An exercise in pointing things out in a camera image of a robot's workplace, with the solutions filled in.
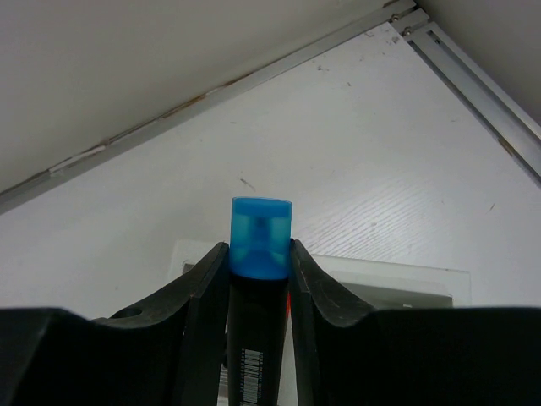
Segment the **black mark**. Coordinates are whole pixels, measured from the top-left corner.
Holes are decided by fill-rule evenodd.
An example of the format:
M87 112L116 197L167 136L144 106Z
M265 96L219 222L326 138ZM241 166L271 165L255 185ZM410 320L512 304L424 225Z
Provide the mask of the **black mark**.
M240 180L244 184L244 186L248 186L249 188L251 188L254 192L257 191L255 190L255 187L248 180L244 178L239 178L238 180Z

